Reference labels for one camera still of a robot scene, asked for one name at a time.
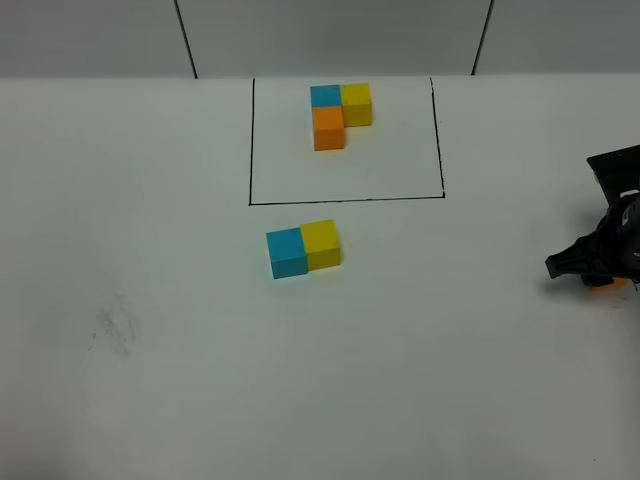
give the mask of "yellow cube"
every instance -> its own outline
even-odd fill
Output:
[[[340,85],[345,127],[364,127],[373,123],[373,102],[368,83]]]
[[[340,265],[340,239],[333,220],[300,225],[309,270]]]

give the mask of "cube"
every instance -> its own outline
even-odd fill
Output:
[[[340,85],[311,87],[311,108],[341,106]]]
[[[344,148],[344,120],[342,108],[313,108],[313,147],[315,150]]]
[[[340,265],[340,239],[333,220],[300,225],[309,270]]]
[[[267,246],[273,278],[304,275],[309,271],[300,228],[267,233]]]
[[[340,87],[345,127],[362,127],[373,123],[373,102],[368,83]]]

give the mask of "orange part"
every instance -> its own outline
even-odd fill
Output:
[[[601,292],[603,290],[611,290],[612,288],[621,287],[622,285],[625,285],[627,282],[629,282],[628,278],[614,278],[613,283],[610,283],[609,285],[603,285],[601,287],[590,287],[590,288],[592,292]]]
[[[344,148],[345,132],[342,107],[313,109],[313,146],[315,150]]]

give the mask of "black line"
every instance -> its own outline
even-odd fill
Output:
[[[436,92],[433,89],[433,78],[429,77],[431,82],[431,102],[433,103],[433,125],[436,128],[436,146],[438,147],[438,163],[440,164],[440,182],[442,182],[442,198],[446,198],[447,194],[444,190],[444,171],[442,170],[442,153],[440,152],[440,134],[438,133],[438,115],[436,114]]]
[[[251,195],[253,192],[253,129],[256,120],[256,79],[253,78],[251,88],[251,160],[249,163],[249,205],[251,205]]]
[[[187,31],[184,28],[184,22],[182,21],[182,13],[180,13],[180,6],[178,0],[173,0],[173,4],[176,7],[176,13],[178,14],[178,22],[180,22],[180,29],[182,30],[182,38],[184,38],[184,45],[187,47],[187,53],[189,54],[189,62],[191,62],[191,70],[193,70],[193,78],[198,78],[198,71],[196,70],[196,64],[193,61],[193,55],[191,54],[191,47],[189,46],[189,39],[187,38]]]
[[[489,21],[491,20],[491,14],[493,13],[493,3],[495,0],[490,0],[489,10],[487,10],[487,18],[484,20],[484,27],[482,28],[482,35],[480,35],[480,44],[478,45],[478,51],[476,52],[476,59],[473,61],[473,68],[471,69],[471,75],[476,74],[478,68],[478,60],[480,60],[480,54],[482,53],[482,46],[484,45],[484,37],[487,34],[487,28],[489,27]]]
[[[395,200],[433,200],[444,198],[444,195],[431,197],[392,197],[392,198],[352,198],[347,200],[310,200],[308,202],[262,202],[251,203],[249,206],[258,205],[308,205],[313,203],[354,203],[354,202],[390,202]]]

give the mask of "blue cube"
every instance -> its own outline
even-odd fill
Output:
[[[304,275],[309,271],[300,228],[267,233],[273,278]]]
[[[311,87],[311,107],[341,107],[340,85]]]

